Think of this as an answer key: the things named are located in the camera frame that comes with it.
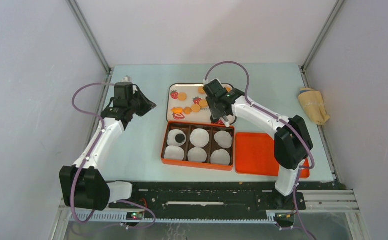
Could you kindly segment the orange box lid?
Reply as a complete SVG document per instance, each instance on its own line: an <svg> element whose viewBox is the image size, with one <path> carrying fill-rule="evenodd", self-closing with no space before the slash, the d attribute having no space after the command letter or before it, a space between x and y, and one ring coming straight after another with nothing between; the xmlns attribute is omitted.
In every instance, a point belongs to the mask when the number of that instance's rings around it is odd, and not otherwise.
<svg viewBox="0 0 388 240"><path fill-rule="evenodd" d="M279 164L274 158L274 140L266 133L235 134L235 172L238 174L276 177Z"/></svg>

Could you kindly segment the black sandwich cookie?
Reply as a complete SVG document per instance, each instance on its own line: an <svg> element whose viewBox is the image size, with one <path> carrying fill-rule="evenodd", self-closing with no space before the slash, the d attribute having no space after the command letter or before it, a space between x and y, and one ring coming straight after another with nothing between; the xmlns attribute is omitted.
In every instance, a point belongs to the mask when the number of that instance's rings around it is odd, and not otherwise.
<svg viewBox="0 0 388 240"><path fill-rule="evenodd" d="M183 145L185 143L185 141L186 141L186 136L184 134L179 133L179 134L177 134L175 136L175 141L178 144L182 144Z"/></svg>

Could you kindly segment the beige cloth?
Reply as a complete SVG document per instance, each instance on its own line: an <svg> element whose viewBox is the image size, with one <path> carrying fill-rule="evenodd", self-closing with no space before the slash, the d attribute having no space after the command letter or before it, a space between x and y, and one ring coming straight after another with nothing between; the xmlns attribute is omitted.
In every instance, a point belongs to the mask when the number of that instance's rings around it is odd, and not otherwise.
<svg viewBox="0 0 388 240"><path fill-rule="evenodd" d="M309 120L318 126L323 126L330 116L326 113L324 101L319 91L311 88L299 89L298 102Z"/></svg>

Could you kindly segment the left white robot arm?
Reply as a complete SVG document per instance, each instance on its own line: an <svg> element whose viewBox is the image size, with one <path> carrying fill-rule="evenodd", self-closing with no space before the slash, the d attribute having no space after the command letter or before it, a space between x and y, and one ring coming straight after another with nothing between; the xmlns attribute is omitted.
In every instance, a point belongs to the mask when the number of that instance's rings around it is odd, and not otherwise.
<svg viewBox="0 0 388 240"><path fill-rule="evenodd" d="M112 84L114 96L101 112L94 114L99 125L80 157L59 172L65 205L72 209L104 210L109 203L121 201L127 208L140 202L132 184L123 181L107 182L101 175L109 153L117 139L127 129L133 116L142 117L156 107L129 81Z"/></svg>

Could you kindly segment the swirl tan cookie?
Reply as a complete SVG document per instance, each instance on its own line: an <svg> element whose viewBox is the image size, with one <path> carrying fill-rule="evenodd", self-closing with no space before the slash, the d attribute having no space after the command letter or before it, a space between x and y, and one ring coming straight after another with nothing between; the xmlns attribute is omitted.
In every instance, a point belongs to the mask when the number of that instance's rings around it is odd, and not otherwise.
<svg viewBox="0 0 388 240"><path fill-rule="evenodd" d="M198 93L199 93L199 94L202 94L202 95L205 94L205 91L204 91L204 89L203 89L202 86L198 88Z"/></svg>

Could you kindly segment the strawberry print serving tray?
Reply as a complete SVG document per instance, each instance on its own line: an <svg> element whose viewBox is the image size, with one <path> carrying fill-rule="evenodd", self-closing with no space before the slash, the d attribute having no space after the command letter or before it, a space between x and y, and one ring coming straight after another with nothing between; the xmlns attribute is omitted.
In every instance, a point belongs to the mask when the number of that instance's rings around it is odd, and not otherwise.
<svg viewBox="0 0 388 240"><path fill-rule="evenodd" d="M198 93L199 87L203 87L203 85L177 83L170 86L166 110L167 121L223 125L220 119L212 121L208 106L201 108L199 112L192 112L189 115L185 115L184 113L173 114L171 112L172 108L190 108L192 105L198 105L200 100L206 99L206 94ZM179 93L186 93L187 99L185 101L179 101L177 99Z"/></svg>

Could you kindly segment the round tan biscuit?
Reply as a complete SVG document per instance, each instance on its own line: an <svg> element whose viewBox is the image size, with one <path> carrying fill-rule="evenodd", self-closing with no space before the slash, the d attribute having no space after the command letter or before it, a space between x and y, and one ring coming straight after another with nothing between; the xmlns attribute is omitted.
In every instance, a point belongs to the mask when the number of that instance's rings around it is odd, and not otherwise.
<svg viewBox="0 0 388 240"><path fill-rule="evenodd" d="M185 100L187 99L187 94L184 93L184 92L180 92L180 93L178 94L177 99L178 99L179 101L185 101Z"/></svg>
<svg viewBox="0 0 388 240"><path fill-rule="evenodd" d="M189 114L192 113L192 109L191 109L190 107L186 107L186 108L184 108L183 113L184 113L185 115L189 115Z"/></svg>
<svg viewBox="0 0 388 240"><path fill-rule="evenodd" d="M198 104L193 104L191 106L191 111L194 113L198 113L201 110L201 107Z"/></svg>
<svg viewBox="0 0 388 240"><path fill-rule="evenodd" d="M198 102L198 105L201 107L201 108L206 108L208 106L208 103L205 99L202 99Z"/></svg>

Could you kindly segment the white paper cupcake liner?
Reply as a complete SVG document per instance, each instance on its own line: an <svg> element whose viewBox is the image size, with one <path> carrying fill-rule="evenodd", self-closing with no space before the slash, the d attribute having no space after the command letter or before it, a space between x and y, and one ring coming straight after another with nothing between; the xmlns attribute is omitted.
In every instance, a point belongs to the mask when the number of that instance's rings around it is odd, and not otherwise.
<svg viewBox="0 0 388 240"><path fill-rule="evenodd" d="M188 151L187 159L189 162L203 163L207 159L207 153L202 148L194 147Z"/></svg>
<svg viewBox="0 0 388 240"><path fill-rule="evenodd" d="M190 143L196 148L203 148L209 143L209 133L201 128L194 129L190 134Z"/></svg>
<svg viewBox="0 0 388 240"><path fill-rule="evenodd" d="M228 149L232 146L232 136L226 131L218 131L214 134L214 141L220 148Z"/></svg>
<svg viewBox="0 0 388 240"><path fill-rule="evenodd" d="M169 159L169 160L182 161L184 160L184 156L185 156L185 152L181 147L170 145L166 147L163 158Z"/></svg>
<svg viewBox="0 0 388 240"><path fill-rule="evenodd" d="M230 164L231 157L229 153L224 149L215 150L210 156L210 163L215 165L228 166Z"/></svg>
<svg viewBox="0 0 388 240"><path fill-rule="evenodd" d="M175 141L175 136L177 134L184 134L186 136L186 134L182 131L182 130L179 130L179 129L173 129L173 130L170 130L168 135L167 135L167 145L168 146L177 146L177 147L180 147L180 146L183 146L184 144L178 144L176 141Z"/></svg>

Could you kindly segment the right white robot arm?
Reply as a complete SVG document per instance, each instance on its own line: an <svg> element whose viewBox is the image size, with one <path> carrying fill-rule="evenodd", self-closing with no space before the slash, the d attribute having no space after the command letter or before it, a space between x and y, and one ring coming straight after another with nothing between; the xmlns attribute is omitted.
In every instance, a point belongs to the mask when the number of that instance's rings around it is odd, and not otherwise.
<svg viewBox="0 0 388 240"><path fill-rule="evenodd" d="M306 159L314 167L311 155L313 144L305 125L298 115L286 117L253 102L244 92L227 91L218 79L204 80L203 90L212 120L221 120L229 127L229 116L244 119L268 134L274 141L273 155L279 165L272 201L279 209L293 201L292 192L299 180L299 170Z"/></svg>

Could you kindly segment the orange cookie box with dividers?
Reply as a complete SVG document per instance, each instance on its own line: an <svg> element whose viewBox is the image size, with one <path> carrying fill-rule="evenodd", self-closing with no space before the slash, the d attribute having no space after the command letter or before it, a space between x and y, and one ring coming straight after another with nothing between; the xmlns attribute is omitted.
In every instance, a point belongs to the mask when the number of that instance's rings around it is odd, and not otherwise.
<svg viewBox="0 0 388 240"><path fill-rule="evenodd" d="M170 121L160 158L165 165L230 171L234 139L232 126Z"/></svg>

